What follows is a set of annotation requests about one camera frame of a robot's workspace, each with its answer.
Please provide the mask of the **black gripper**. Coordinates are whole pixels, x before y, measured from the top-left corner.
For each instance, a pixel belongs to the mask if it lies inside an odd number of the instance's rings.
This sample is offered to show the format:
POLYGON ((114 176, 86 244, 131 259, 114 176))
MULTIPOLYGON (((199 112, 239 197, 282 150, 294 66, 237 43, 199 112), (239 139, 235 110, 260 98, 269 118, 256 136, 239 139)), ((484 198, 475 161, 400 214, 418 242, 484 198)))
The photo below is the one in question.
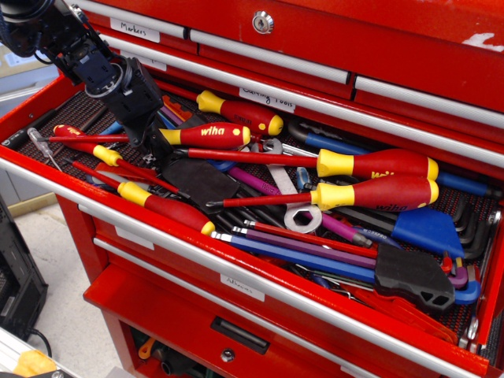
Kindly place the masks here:
POLYGON ((151 154, 157 161, 173 153, 159 123, 154 121, 161 108, 161 92, 138 59, 93 58, 85 65, 85 84, 87 94, 106 105, 123 125, 133 148, 151 154))

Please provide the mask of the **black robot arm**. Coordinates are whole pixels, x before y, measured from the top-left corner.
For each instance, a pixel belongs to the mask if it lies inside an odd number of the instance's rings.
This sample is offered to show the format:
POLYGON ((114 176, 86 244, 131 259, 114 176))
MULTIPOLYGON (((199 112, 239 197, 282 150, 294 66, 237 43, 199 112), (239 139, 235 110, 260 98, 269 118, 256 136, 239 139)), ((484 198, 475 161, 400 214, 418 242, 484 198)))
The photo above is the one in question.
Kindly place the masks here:
POLYGON ((3 1, 1 42, 19 57, 40 52, 73 84, 100 101, 130 144, 157 160, 173 148, 162 135, 161 91, 134 57, 113 52, 77 6, 64 1, 3 1))

